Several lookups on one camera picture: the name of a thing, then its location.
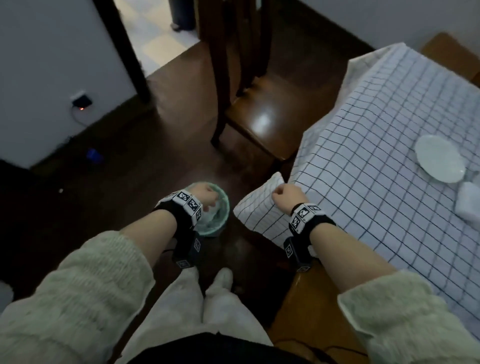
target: power cord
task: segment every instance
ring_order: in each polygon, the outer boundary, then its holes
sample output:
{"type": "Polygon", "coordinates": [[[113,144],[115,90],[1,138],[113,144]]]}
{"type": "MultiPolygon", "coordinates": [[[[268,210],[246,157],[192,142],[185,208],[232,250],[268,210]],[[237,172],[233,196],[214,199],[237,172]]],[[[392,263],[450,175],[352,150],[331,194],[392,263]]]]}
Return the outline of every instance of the power cord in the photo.
{"type": "Polygon", "coordinates": [[[72,105],[72,107],[70,107],[70,114],[72,116],[73,121],[76,122],[77,124],[80,124],[81,126],[83,126],[85,128],[88,128],[88,125],[85,125],[84,123],[78,121],[78,119],[75,116],[75,112],[74,112],[75,109],[77,109],[77,107],[75,105],[72,105]]]}
{"type": "Polygon", "coordinates": [[[326,347],[324,350],[321,350],[321,349],[312,347],[309,344],[307,344],[303,341],[297,340],[297,339],[280,339],[280,340],[275,341],[273,343],[273,345],[275,346],[279,342],[285,342],[285,341],[294,341],[298,344],[306,346],[307,348],[309,348],[315,354],[315,356],[317,357],[318,360],[320,360],[321,362],[328,363],[328,364],[338,364],[334,358],[332,358],[330,355],[327,354],[327,351],[329,351],[330,349],[345,350],[347,352],[353,352],[355,354],[365,356],[365,357],[368,358],[367,354],[365,354],[364,352],[360,352],[358,350],[354,350],[354,349],[350,349],[350,348],[344,348],[343,346],[337,346],[337,345],[331,345],[331,346],[326,347]]]}

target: beige floor tile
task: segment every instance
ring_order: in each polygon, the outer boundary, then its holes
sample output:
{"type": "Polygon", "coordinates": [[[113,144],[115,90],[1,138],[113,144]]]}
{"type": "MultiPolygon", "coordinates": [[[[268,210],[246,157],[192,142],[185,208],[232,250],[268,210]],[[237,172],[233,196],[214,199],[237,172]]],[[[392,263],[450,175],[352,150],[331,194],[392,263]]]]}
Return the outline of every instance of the beige floor tile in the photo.
{"type": "Polygon", "coordinates": [[[161,66],[167,64],[187,47],[177,42],[172,36],[164,34],[142,47],[144,53],[161,66]]]}
{"type": "Polygon", "coordinates": [[[163,0],[160,5],[152,8],[144,14],[145,18],[159,26],[163,30],[169,30],[172,23],[172,15],[167,0],[163,0]]]}
{"type": "Polygon", "coordinates": [[[133,22],[138,18],[138,13],[125,0],[114,0],[114,2],[117,9],[120,10],[124,24],[133,22]]]}

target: black garment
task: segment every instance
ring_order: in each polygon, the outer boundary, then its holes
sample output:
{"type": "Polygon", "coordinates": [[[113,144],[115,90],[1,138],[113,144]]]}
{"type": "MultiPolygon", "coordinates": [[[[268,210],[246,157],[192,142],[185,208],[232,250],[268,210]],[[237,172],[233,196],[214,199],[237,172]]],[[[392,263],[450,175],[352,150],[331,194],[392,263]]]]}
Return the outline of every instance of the black garment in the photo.
{"type": "Polygon", "coordinates": [[[129,364],[150,363],[310,363],[292,353],[255,342],[236,339],[220,333],[205,332],[149,348],[129,364]]]}

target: sweater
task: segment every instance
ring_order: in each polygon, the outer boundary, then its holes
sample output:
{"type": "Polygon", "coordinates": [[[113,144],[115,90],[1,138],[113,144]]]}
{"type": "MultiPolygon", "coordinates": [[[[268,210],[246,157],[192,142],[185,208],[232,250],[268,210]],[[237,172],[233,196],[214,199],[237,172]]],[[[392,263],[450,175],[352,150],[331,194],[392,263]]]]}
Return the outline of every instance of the sweater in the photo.
{"type": "MultiPolygon", "coordinates": [[[[154,285],[132,240],[107,231],[0,316],[0,363],[105,363],[154,285]]],[[[480,345],[420,276],[399,271],[338,296],[373,363],[480,363],[480,345]]]]}

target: checkered tablecloth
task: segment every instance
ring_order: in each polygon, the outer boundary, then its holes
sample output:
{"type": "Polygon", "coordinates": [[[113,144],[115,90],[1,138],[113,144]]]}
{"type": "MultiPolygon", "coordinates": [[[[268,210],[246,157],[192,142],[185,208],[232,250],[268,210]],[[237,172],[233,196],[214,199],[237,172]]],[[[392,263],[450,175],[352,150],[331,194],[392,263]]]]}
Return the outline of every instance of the checkered tablecloth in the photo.
{"type": "MultiPolygon", "coordinates": [[[[351,60],[334,109],[304,133],[289,179],[345,231],[428,279],[477,338],[479,232],[453,213],[457,184],[427,175],[413,146],[440,135],[469,171],[480,170],[479,105],[479,89],[405,44],[351,60]]],[[[234,209],[279,246],[291,235],[270,196],[281,183],[276,173],[234,209]]]]}

